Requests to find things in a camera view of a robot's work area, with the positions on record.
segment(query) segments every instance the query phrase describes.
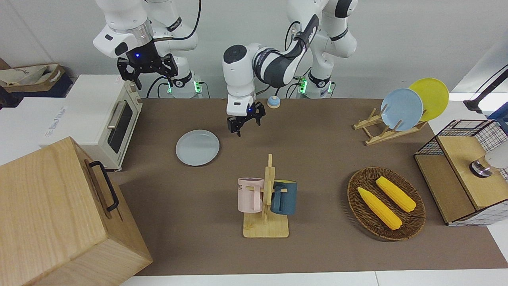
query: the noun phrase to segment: oven handle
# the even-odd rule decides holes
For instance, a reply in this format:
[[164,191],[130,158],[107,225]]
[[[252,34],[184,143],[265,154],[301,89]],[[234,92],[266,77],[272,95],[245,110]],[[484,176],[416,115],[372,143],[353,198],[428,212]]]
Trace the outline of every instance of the oven handle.
[[126,105],[127,102],[125,100],[120,101],[116,104],[115,112],[113,113],[113,116],[108,123],[108,129],[116,129]]
[[114,209],[118,208],[118,197],[116,196],[115,189],[113,188],[113,185],[111,184],[111,181],[109,180],[109,176],[106,173],[106,169],[104,168],[104,165],[100,161],[94,161],[92,163],[89,163],[88,166],[90,168],[93,168],[95,166],[101,167],[102,174],[104,175],[104,179],[106,179],[106,183],[108,184],[109,191],[111,192],[111,196],[113,197],[113,204],[106,208],[108,212],[113,211]]

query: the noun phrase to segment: corn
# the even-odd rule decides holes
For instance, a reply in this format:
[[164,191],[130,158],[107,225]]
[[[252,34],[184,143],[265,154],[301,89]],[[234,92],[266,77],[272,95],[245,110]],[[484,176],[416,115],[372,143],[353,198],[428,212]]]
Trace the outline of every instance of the corn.
[[402,226],[402,220],[392,212],[373,193],[358,187],[358,192],[367,206],[379,217],[391,230],[397,230]]
[[393,202],[395,202],[404,212],[409,213],[416,207],[415,201],[412,200],[403,190],[390,182],[387,178],[381,176],[376,180],[376,184]]

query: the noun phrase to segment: white plate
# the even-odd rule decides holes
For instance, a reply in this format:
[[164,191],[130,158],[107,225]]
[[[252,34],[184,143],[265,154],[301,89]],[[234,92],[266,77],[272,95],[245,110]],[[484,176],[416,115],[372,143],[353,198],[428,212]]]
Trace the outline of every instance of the white plate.
[[219,146],[219,139],[212,132],[193,130],[176,143],[176,156],[184,164],[201,166],[217,156]]
[[410,89],[397,89],[390,92],[383,100],[381,110],[386,104],[388,106],[383,111],[383,114],[381,114],[381,118],[391,129],[394,129],[399,120],[402,120],[396,131],[405,131],[413,128],[422,117],[422,99],[416,92]]

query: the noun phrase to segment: oven window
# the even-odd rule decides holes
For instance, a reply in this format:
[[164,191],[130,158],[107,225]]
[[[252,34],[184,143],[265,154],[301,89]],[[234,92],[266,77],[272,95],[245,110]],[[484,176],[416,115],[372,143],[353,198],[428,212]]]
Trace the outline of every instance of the oven window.
[[126,100],[125,102],[125,109],[123,110],[123,113],[120,117],[120,121],[118,122],[117,127],[111,130],[108,138],[108,144],[116,154],[118,154],[118,151],[120,151],[120,146],[122,145],[123,138],[125,137],[125,133],[129,127],[129,122],[131,122],[132,118],[132,109]]

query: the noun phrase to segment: white wall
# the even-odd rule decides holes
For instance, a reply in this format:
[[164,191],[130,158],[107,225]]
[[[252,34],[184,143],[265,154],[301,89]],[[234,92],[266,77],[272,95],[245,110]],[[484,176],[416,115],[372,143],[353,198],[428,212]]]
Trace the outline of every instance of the white wall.
[[[454,93],[474,93],[499,69],[508,65],[508,30],[497,35],[497,42],[478,61],[471,71],[464,76],[460,83],[453,89]],[[493,82],[494,76],[479,92]],[[508,80],[500,84],[494,93],[508,93]]]
[[[192,26],[198,0],[175,2]],[[185,55],[213,97],[226,96],[221,58],[229,46],[260,42],[283,47],[289,25],[285,7],[284,0],[203,1],[200,42]],[[10,65],[53,60],[76,75],[117,73],[115,60],[92,45],[105,24],[94,0],[3,0],[0,9],[0,58]],[[429,76],[451,90],[504,32],[507,9],[506,0],[360,0],[350,21],[358,50],[350,59],[336,60],[335,94],[382,98]],[[16,36],[23,25],[22,36]],[[309,53],[299,72],[310,63]],[[144,90],[155,77],[142,76]]]

